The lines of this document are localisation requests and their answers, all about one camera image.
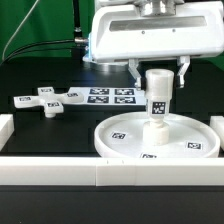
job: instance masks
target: white border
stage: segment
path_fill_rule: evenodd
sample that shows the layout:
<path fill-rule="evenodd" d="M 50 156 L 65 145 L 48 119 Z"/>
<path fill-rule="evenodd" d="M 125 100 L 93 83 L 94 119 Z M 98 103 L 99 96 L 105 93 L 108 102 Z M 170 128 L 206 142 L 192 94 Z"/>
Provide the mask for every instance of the white border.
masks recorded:
<path fill-rule="evenodd" d="M 0 131 L 9 138 L 12 115 L 2 116 Z M 0 157 L 0 185 L 224 186 L 223 174 L 222 158 Z"/>

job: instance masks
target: white circular platform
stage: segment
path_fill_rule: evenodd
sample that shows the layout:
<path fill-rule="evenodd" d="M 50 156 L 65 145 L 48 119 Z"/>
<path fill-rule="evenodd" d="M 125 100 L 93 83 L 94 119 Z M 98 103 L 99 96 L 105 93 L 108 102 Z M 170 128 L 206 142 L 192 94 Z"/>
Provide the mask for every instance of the white circular platform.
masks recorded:
<path fill-rule="evenodd" d="M 95 147 L 102 157 L 197 158 L 218 157 L 220 139 L 207 125 L 169 114 L 169 143 L 150 146 L 143 142 L 146 112 L 121 114 L 101 122 L 95 130 Z"/>

